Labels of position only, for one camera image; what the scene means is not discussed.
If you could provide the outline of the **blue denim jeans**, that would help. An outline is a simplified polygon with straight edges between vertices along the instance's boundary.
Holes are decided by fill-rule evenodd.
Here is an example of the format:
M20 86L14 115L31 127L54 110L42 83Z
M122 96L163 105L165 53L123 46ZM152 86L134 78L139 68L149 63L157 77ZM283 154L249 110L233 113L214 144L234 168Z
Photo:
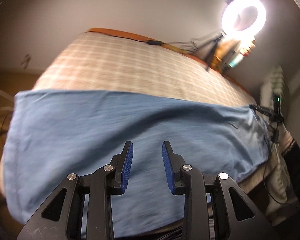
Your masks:
M68 174L95 172L127 141L134 146L127 191L111 199L116 237L184 215L183 197L168 189L163 142L202 172L226 172L236 182L268 159L270 145L265 122L248 106L103 90L20 92L3 153L10 214L26 223Z

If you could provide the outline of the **green patterned white pillow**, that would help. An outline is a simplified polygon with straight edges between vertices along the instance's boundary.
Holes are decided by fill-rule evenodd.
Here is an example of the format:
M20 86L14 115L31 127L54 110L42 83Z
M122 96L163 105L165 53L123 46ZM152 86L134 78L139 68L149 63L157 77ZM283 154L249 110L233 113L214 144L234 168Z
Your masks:
M285 76L280 65L275 66L264 78L260 88L260 105L273 108L274 94L280 97L281 102L286 99Z

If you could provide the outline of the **orange bed sheet edge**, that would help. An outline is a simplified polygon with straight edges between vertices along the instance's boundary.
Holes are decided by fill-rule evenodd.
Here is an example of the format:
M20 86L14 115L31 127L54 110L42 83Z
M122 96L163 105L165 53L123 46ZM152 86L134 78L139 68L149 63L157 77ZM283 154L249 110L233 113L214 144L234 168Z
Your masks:
M151 46L159 46L159 47L168 49L170 51L173 51L175 53L184 55L185 57L192 59L196 62L199 62L204 67L206 66L206 63L204 61L202 61L201 59L199 59L196 56L190 55L190 53L188 53L187 51L180 49L178 47L175 47L173 45L167 44L165 42L161 42L161 41L155 40L153 38L146 37L146 36L129 33L129 32L125 32L125 31L120 31L120 30L106 29L106 28L90 28L87 30L87 33L99 33L99 34L108 35L108 36L112 36L112 37L124 38L124 39L128 39L128 40L133 40L136 42L146 43Z

